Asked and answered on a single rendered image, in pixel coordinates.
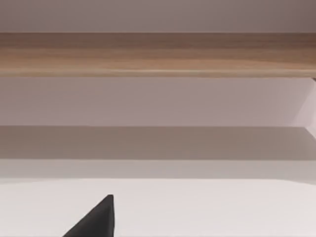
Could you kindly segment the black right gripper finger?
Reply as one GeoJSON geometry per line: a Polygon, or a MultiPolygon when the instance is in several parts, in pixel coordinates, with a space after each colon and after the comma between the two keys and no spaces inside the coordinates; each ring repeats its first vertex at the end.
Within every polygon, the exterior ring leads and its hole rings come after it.
{"type": "Polygon", "coordinates": [[[62,237],[114,237],[114,196],[107,195],[62,237]]]}

